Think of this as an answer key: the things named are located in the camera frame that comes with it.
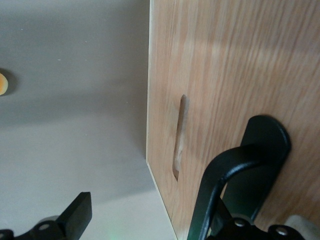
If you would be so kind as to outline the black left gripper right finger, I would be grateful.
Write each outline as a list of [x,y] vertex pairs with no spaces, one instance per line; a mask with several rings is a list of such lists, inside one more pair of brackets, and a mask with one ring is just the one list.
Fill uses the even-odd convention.
[[217,214],[214,224],[216,233],[211,233],[208,240],[303,240],[304,237],[294,228],[286,225],[271,225],[263,231],[240,217],[231,217],[221,200],[209,198],[210,216]]

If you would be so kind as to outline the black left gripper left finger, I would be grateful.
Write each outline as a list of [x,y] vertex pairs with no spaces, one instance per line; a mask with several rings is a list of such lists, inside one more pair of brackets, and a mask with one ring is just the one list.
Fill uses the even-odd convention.
[[11,229],[2,229],[2,240],[78,240],[92,219],[90,192],[81,192],[55,220],[45,220],[15,236]]

